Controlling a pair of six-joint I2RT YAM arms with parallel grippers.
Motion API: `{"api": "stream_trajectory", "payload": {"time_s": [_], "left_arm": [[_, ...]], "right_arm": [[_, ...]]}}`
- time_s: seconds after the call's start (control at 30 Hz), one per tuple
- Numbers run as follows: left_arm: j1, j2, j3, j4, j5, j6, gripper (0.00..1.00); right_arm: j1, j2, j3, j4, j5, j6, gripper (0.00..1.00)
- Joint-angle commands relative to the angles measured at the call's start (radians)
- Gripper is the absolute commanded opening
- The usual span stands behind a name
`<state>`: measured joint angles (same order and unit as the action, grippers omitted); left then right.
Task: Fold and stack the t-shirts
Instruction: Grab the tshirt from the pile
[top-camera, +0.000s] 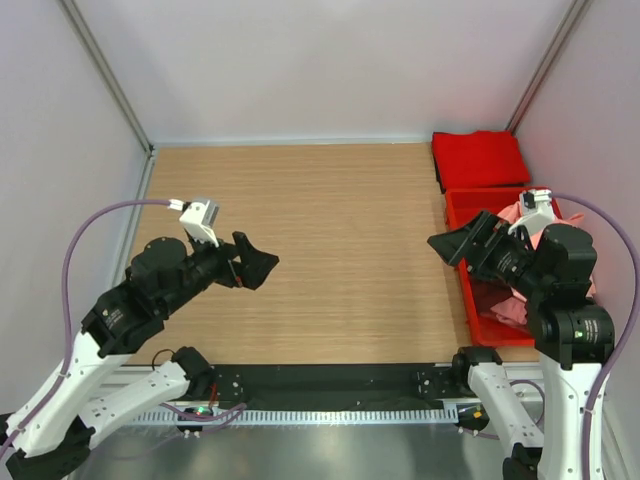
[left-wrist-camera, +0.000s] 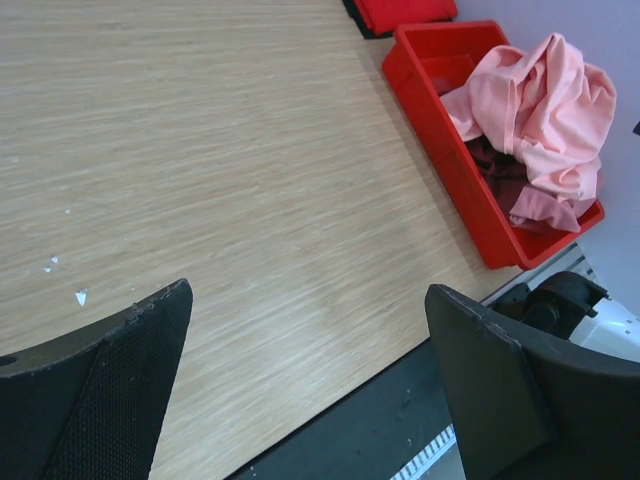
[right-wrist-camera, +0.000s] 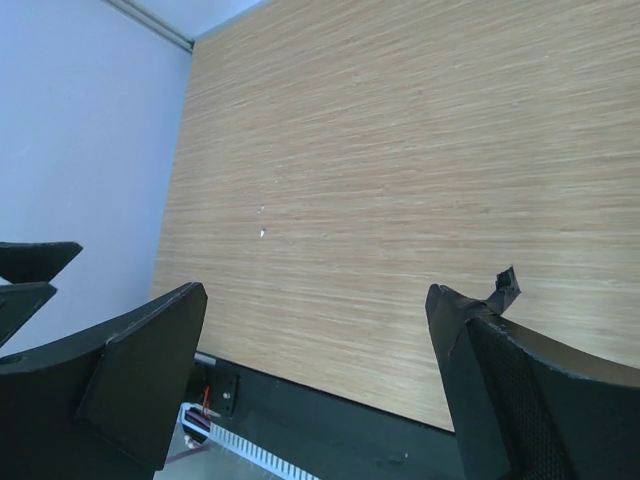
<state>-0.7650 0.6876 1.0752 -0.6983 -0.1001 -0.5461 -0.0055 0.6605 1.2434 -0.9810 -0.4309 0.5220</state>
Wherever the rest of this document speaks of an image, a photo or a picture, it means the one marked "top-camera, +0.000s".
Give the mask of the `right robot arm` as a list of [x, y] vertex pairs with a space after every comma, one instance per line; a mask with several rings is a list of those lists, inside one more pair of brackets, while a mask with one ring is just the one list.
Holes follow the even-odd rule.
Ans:
[[449, 266], [501, 281], [526, 300], [527, 327], [539, 352], [544, 425], [530, 421], [495, 349], [462, 347], [450, 382], [476, 395], [505, 453], [505, 479], [600, 479], [602, 413], [614, 351], [609, 313], [587, 296], [597, 253], [592, 237], [567, 224], [547, 226], [536, 247], [498, 216], [480, 212], [464, 227], [432, 235], [429, 245]]

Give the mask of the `salmon pink t shirt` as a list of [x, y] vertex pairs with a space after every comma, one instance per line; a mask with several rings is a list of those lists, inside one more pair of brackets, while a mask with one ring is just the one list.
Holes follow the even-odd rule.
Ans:
[[535, 209], [523, 208], [523, 204], [518, 201], [503, 208], [498, 216], [511, 225], [510, 232], [516, 233], [519, 227], [523, 227], [530, 240], [533, 249], [536, 249], [544, 229], [551, 224], [565, 224], [579, 227], [584, 219], [583, 213], [575, 214], [567, 219], [558, 217], [552, 208], [552, 204], [542, 203], [541, 207]]

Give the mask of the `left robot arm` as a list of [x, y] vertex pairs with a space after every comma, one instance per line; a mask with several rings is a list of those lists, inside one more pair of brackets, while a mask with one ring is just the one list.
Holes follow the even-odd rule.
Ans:
[[107, 437], [162, 403], [199, 400], [213, 388], [214, 370], [193, 347], [181, 347], [143, 379], [106, 397], [93, 393], [168, 318], [209, 286], [255, 290], [279, 262], [242, 232], [218, 245], [156, 238], [135, 256], [119, 285], [102, 294], [82, 321], [67, 373], [52, 374], [20, 410], [1, 418], [13, 448], [14, 479], [62, 479]]

